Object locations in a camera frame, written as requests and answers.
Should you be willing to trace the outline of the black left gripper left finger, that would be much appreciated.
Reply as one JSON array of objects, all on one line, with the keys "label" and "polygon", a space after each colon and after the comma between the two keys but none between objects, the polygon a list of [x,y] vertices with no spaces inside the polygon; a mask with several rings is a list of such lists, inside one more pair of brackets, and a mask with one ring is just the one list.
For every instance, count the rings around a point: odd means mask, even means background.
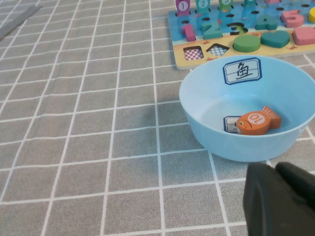
[{"label": "black left gripper left finger", "polygon": [[243,209],[250,236],[315,234],[315,211],[267,164],[248,165]]}]

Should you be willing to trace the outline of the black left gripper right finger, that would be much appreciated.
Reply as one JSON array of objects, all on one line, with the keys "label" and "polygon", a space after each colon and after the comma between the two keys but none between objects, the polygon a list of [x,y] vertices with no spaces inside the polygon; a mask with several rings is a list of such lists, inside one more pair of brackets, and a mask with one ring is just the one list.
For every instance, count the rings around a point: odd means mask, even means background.
[{"label": "black left gripper right finger", "polygon": [[289,162],[279,162],[275,169],[304,203],[315,210],[315,176]]}]

